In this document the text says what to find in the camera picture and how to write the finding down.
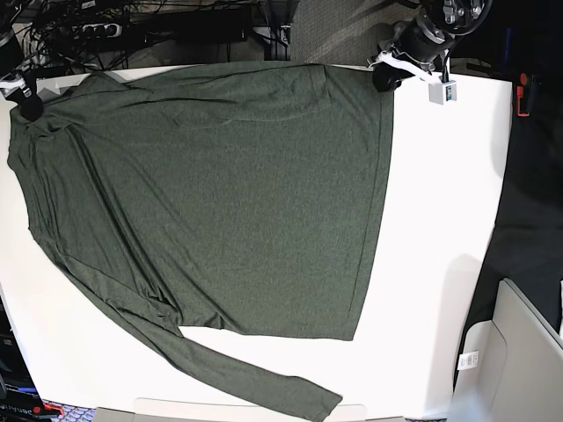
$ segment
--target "white clamp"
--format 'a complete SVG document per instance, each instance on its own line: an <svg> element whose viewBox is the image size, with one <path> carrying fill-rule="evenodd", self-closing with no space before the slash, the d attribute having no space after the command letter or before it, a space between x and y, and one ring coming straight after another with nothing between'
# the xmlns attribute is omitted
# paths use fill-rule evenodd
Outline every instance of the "white clamp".
<svg viewBox="0 0 563 422"><path fill-rule="evenodd" d="M26 81L23 78L15 79L13 81L0 80L0 90L14 90L17 88L24 88Z"/></svg>
<svg viewBox="0 0 563 422"><path fill-rule="evenodd" d="M443 105L448 101L457 101L456 81L442 82L438 76L430 75L410 62L396 59L390 51L382 51L375 61L369 64L369 67L373 68L379 63L387 63L392 68L406 70L422 79L428 84L429 98L433 103Z"/></svg>

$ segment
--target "power strip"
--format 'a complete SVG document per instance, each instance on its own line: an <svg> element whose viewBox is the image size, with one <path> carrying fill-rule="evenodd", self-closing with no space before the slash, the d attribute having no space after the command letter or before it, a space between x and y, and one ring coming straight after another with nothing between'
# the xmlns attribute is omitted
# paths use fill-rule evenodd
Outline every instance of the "power strip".
<svg viewBox="0 0 563 422"><path fill-rule="evenodd" d="M119 24L88 24L78 28L75 40L118 38L123 33L123 27Z"/></svg>

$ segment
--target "shirt sleeve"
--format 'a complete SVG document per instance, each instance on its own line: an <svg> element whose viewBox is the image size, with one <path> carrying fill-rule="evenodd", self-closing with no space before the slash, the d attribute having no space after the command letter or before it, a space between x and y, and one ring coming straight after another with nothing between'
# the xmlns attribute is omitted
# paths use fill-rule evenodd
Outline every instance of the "shirt sleeve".
<svg viewBox="0 0 563 422"><path fill-rule="evenodd" d="M60 253L52 244L41 247L105 315L196 380L273 411L314 422L324 420L342 400L303 378L266 371L184 338L167 315L118 280ZM101 300L96 290L108 288L113 292L112 299Z"/></svg>

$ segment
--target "green long-sleeve shirt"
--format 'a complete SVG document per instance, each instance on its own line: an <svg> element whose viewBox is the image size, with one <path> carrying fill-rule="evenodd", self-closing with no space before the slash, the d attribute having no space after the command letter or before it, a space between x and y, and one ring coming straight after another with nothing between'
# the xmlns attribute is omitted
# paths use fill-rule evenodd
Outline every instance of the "green long-sleeve shirt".
<svg viewBox="0 0 563 422"><path fill-rule="evenodd" d="M274 62L90 76L34 123L12 114L8 162L33 237L174 367L321 421L340 396L178 327L353 338L391 155L393 98L370 79Z"/></svg>

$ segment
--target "gray carpet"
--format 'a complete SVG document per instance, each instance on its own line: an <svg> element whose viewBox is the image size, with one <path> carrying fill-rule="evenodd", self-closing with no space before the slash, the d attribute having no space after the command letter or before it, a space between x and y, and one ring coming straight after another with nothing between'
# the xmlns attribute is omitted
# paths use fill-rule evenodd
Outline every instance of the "gray carpet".
<svg viewBox="0 0 563 422"><path fill-rule="evenodd" d="M417 11L396 0L301 0L292 25L292 60L365 66L391 24Z"/></svg>

